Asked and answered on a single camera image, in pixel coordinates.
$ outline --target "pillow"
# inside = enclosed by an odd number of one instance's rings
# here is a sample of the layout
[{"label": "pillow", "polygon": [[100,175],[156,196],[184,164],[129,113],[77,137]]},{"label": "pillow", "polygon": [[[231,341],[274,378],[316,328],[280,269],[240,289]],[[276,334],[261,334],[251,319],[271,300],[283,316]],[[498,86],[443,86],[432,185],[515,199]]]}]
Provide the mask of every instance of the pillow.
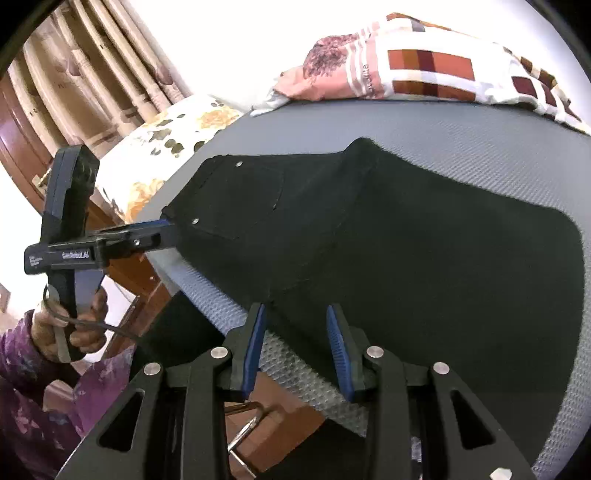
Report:
[{"label": "pillow", "polygon": [[132,223],[165,181],[241,116],[207,95],[185,98],[108,152],[100,161],[96,186],[117,215]]}]

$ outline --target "blue gripper pad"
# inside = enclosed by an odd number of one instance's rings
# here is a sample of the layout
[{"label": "blue gripper pad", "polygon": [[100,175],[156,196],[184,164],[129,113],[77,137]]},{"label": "blue gripper pad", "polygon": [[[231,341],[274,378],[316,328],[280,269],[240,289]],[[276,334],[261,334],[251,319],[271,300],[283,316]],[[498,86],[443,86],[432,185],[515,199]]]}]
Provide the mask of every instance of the blue gripper pad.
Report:
[{"label": "blue gripper pad", "polygon": [[343,338],[342,325],[339,323],[341,322],[339,322],[335,307],[332,305],[329,306],[326,310],[326,330],[328,332],[330,350],[332,351],[336,375],[339,381],[339,390],[347,401],[353,401],[355,388],[353,387],[351,361]]},{"label": "blue gripper pad", "polygon": [[252,329],[251,339],[248,342],[246,357],[244,359],[244,376],[242,380],[242,392],[248,398],[255,388],[256,373],[261,359],[262,341],[267,329],[267,316],[265,306],[260,305],[256,314],[256,322]]}]

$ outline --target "cable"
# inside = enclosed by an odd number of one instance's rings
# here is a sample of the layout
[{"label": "cable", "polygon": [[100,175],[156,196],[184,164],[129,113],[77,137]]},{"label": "cable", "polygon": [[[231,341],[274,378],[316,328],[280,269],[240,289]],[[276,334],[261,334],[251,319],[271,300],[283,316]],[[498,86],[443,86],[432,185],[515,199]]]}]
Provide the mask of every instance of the cable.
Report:
[{"label": "cable", "polygon": [[43,304],[43,307],[49,312],[49,314],[51,316],[55,317],[56,319],[61,320],[62,322],[71,323],[73,325],[81,325],[84,327],[97,327],[97,328],[102,328],[104,330],[110,330],[111,332],[116,333],[117,335],[121,335],[121,336],[127,337],[130,340],[133,340],[135,343],[139,343],[141,341],[141,338],[138,335],[128,332],[121,327],[117,327],[115,325],[109,325],[108,323],[105,323],[105,322],[93,322],[91,320],[71,319],[69,317],[66,317],[65,315],[61,315],[60,313],[57,313],[55,310],[53,310],[49,306],[49,302],[47,301],[47,292],[48,292],[48,285],[45,285],[45,289],[43,290],[42,304]]}]

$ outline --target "gray mat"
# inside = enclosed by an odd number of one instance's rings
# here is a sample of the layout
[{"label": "gray mat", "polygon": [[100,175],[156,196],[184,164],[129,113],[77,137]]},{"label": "gray mat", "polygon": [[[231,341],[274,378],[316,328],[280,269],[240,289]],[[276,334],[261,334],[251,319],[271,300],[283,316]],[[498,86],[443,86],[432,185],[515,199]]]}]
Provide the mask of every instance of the gray mat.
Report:
[{"label": "gray mat", "polygon": [[[455,180],[554,207],[581,231],[586,292],[579,348],[556,423],[533,467],[541,480],[554,478],[591,424],[591,138],[514,107],[362,100],[295,103],[260,117],[241,118],[217,134],[166,182],[139,220],[158,218],[206,158],[336,152],[359,137]],[[218,328],[243,319],[245,312],[182,261],[176,250],[153,252],[150,260],[170,286],[176,283]],[[276,336],[266,340],[263,371],[326,416],[358,433],[364,431],[364,410],[343,404],[332,385]]]}]

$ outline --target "black fabric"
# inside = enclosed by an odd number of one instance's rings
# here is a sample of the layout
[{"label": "black fabric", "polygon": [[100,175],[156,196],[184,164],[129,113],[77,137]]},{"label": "black fabric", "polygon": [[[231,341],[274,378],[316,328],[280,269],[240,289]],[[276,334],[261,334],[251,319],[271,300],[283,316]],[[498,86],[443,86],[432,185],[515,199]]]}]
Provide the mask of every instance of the black fabric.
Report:
[{"label": "black fabric", "polygon": [[267,480],[361,480],[365,441],[331,420],[298,445],[279,464],[257,476]]},{"label": "black fabric", "polygon": [[195,360],[223,343],[224,336],[209,323],[184,293],[177,293],[154,319],[135,350],[129,378],[149,362],[165,368]]},{"label": "black fabric", "polygon": [[181,255],[244,308],[267,302],[270,328],[328,379],[326,306],[339,302],[403,361],[447,362],[536,459],[582,321],[580,234],[558,210],[358,139],[334,154],[211,158],[164,214]]}]

